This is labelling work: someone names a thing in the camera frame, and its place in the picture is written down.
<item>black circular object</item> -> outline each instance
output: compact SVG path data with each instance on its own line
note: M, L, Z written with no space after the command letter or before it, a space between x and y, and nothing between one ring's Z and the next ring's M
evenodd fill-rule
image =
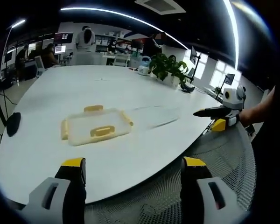
M225 93L225 97L226 97L226 99L229 99L229 92Z

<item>ceiling light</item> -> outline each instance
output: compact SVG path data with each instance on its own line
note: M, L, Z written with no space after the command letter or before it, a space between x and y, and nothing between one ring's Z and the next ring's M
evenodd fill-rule
M148 23L148 22L145 22L143 20L140 20L140 19L137 19L135 17L132 17L130 15L126 15L126 14L123 14L123 13L118 13L118 12L115 12L115 11L111 11L111 10L106 10L106 9L101 9L101 8L87 8L87 7L69 7L69 8L62 8L61 11L66 11L66 10L92 10L92 11L101 11L101 12L106 12L106 13L112 13L112 14L116 14L116 15L121 15L121 16L124 16L124 17L127 17L127 18L130 18L130 19L133 19L133 20L136 20L138 22L142 22L152 28L155 28L156 30L160 31L160 32L164 32L163 30L155 27L154 25ZM177 39L175 39L173 36L171 36L170 34L166 33L167 36L169 36L171 39L173 39L174 41L178 42L180 45L182 45L185 49L189 50L186 45L184 45L183 43L181 43L180 41L178 41Z
M229 0L223 0L230 20L231 20L231 25L232 25L232 30L233 30L233 36L234 36L234 47L235 47L235 65L234 68L236 70L238 70L238 58L239 58L239 43L238 43L238 25L237 25L237 21L235 19L235 15L231 6L231 3Z
M15 27L21 25L21 24L24 23L24 22L26 22L26 20L21 20L21 21L17 22L16 24L14 24L14 25L11 26L11 29L13 29L13 28L15 28Z

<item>monitor screen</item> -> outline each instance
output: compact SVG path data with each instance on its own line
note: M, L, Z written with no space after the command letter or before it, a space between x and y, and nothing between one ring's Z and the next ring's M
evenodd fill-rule
M8 54L6 54L4 62L8 62L9 60L11 60L12 56L13 56L13 52L9 52Z
M235 74L227 74L227 78L225 79L225 83L228 85L232 85Z
M73 40L73 33L55 33L54 43L71 43Z
M65 54L66 46L56 46L55 47L55 55Z
M194 47L192 47L190 61L196 64L196 60L197 60L197 52L195 51Z

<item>chair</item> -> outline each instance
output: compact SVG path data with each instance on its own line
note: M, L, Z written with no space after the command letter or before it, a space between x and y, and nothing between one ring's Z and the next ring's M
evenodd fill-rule
M102 53L77 52L75 55L75 65L101 65L102 59Z
M42 63L42 57L36 56L34 59L35 59L36 67L37 67L36 76L41 76L42 73L46 70Z
M129 55L116 55L113 65L126 67Z

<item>desk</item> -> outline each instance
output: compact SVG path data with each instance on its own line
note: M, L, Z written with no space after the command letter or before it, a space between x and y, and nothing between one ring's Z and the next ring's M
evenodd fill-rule
M108 59L115 59L116 55L103 55L102 65L107 65Z
M216 99L217 94L216 94L213 90L211 90L210 88L206 88L206 87L204 87L204 90L205 90L205 92L206 92L208 95L210 95L211 97L213 97L214 99ZM217 100L218 100L219 102L222 102L222 100L223 100L222 95L219 95Z
M49 69L35 81L14 112L18 132L0 144L0 189L18 203L67 159L86 158L86 203L123 192L151 177L183 153L205 130L209 118L193 113L219 106L206 94L186 94L125 67L81 65ZM72 147L61 141L60 125L89 105L131 110L148 106L179 108L179 119L158 128Z

